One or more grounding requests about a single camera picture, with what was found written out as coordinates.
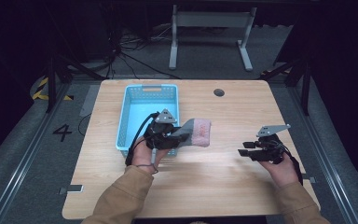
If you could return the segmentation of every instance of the number 4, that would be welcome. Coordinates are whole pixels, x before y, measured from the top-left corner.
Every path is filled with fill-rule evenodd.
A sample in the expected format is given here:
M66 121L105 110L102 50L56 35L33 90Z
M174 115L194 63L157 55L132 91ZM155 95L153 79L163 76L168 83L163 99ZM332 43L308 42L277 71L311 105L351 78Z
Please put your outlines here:
M62 134L61 142L63 142L63 140L65 139L65 136L66 136L67 134L72 133L72 132L68 132L68 128L69 128L69 125L64 124L64 125L62 125L61 128L59 128L59 129L57 129L56 131L54 131L53 134Z

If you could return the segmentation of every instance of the person's left hand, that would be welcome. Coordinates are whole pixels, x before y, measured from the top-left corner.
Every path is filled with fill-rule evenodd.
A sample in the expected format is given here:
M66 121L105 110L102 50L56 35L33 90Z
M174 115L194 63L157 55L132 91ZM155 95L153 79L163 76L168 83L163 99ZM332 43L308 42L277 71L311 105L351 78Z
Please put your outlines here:
M159 149L156 153L156 161L153 165L151 165L152 159L152 149L146 145L146 141L144 137L139 137L136 140L136 148L133 153L132 165L138 166L139 168L147 171L149 174L154 174L156 169L158 168L159 161L168 154L171 148L168 149Z

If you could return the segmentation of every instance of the yellow tape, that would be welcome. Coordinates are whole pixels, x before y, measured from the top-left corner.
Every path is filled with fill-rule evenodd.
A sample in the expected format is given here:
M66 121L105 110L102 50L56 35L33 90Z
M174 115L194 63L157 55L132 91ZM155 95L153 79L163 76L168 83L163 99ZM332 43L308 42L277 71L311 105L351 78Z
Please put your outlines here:
M36 99L48 100L48 95L42 95L42 90L43 88L45 88L47 83L48 83L48 77L43 78L32 97L34 100ZM74 98L75 96L73 95L65 95L65 97L63 97L63 100L74 100Z

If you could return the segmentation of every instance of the wooden table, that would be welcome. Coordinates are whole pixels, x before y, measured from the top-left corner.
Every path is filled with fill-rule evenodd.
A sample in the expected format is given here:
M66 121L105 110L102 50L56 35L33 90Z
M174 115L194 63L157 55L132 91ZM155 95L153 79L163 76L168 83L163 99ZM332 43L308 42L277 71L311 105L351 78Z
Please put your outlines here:
M262 80L106 80L95 102L72 185L81 193L67 195L62 215L91 215L103 191L120 177L125 158L116 149L124 90L130 84L175 84L179 90L181 125L189 119L212 122L209 147L182 147L165 158L138 217L224 217L279 214L274 184L256 161L241 157L242 142L255 141L263 125L285 124L269 84ZM213 91L221 89L222 97ZM282 142L299 160L287 130ZM317 201L309 180L304 187Z

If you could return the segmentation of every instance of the metal bracket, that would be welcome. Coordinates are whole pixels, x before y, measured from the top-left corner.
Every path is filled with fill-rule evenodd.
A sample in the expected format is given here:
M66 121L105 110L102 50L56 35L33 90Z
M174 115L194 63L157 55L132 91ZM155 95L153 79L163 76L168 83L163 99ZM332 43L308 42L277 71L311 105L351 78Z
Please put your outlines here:
M58 194L81 193L83 192L83 188L83 185L70 185L68 188L60 188Z
M177 120L168 109L163 109L156 117L156 123L175 123Z
M311 177L310 177L310 183L311 183L311 184L316 184L316 183L318 183L318 181L316 181L316 178L315 178L315 177L311 176Z
M280 131L289 129L290 127L291 127L290 124L263 126L261 127L260 131L258 131L256 137L270 136Z

